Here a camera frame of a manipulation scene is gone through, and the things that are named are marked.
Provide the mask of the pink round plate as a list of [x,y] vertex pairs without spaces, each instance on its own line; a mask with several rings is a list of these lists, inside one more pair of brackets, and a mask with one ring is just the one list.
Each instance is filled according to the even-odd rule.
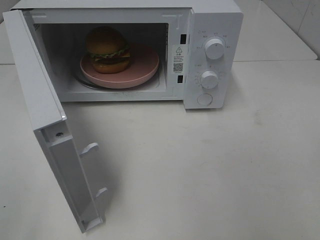
[[150,80],[158,70],[159,55],[151,47],[132,43],[119,57],[95,61],[88,54],[82,57],[80,69],[87,80],[110,89],[127,89]]

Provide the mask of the lower white round knob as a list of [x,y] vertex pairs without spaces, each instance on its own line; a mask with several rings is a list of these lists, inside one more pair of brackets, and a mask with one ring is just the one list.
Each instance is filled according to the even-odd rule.
[[219,83],[218,75],[214,71],[205,71],[200,77],[200,83],[204,89],[213,89]]

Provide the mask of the upper white round knob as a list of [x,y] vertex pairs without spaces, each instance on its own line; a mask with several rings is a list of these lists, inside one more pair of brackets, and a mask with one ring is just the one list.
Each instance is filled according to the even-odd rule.
[[219,37],[209,38],[204,44],[206,57],[210,60],[217,60],[225,53],[225,42]]

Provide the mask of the white warning label sticker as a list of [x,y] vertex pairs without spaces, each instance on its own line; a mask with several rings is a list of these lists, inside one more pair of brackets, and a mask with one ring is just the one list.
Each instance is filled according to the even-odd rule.
[[184,44],[175,44],[172,46],[172,72],[174,74],[183,74],[185,70],[185,60],[188,48]]

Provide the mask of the white microwave oven body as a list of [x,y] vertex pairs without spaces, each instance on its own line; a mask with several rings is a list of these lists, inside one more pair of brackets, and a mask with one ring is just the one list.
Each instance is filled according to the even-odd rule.
[[[31,14],[60,103],[181,100],[186,109],[214,109],[224,104],[243,22],[243,13],[232,0],[21,0],[9,11],[13,10]],[[77,82],[74,75],[83,74],[80,61],[88,55],[86,36],[98,27],[119,31],[129,45],[143,44],[155,50],[161,87],[103,91]],[[224,40],[225,48],[221,58],[211,60],[205,43],[214,37]],[[173,45],[187,47],[183,74],[173,73]],[[217,74],[215,88],[202,87],[201,75],[206,71]],[[202,94],[212,95],[210,105],[198,104]]]

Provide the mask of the toy burger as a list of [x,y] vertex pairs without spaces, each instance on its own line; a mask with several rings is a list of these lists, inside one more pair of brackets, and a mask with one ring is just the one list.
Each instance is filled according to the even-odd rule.
[[85,37],[85,47],[94,70],[101,74],[123,72],[130,64],[130,45],[116,29],[101,26]]

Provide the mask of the glass microwave turntable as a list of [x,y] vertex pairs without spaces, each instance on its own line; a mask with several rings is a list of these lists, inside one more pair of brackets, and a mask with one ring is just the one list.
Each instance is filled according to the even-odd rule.
[[137,85],[134,87],[130,87],[130,88],[107,88],[107,87],[99,86],[95,83],[90,82],[87,78],[85,78],[85,76],[82,73],[78,74],[78,75],[76,74],[73,77],[78,83],[80,83],[81,85],[83,85],[87,88],[97,90],[97,91],[107,91],[107,92],[153,91],[153,90],[157,90],[158,88],[160,88],[161,84],[162,84],[159,79],[158,72],[151,79],[144,82],[143,84],[140,84],[140,85]]

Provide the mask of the white round knob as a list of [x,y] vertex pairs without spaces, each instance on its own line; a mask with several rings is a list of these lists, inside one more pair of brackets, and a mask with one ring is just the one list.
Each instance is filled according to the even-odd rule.
[[206,57],[210,60],[217,60],[225,53],[225,42],[219,37],[209,38],[204,44]]
[[200,83],[204,89],[213,89],[219,83],[218,75],[214,71],[205,71],[200,77]]

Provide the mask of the white round door button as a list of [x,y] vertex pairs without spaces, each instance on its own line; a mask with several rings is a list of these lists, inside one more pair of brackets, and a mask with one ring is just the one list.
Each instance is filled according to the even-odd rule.
[[202,106],[209,106],[213,101],[213,97],[211,94],[203,93],[197,98],[197,102]]

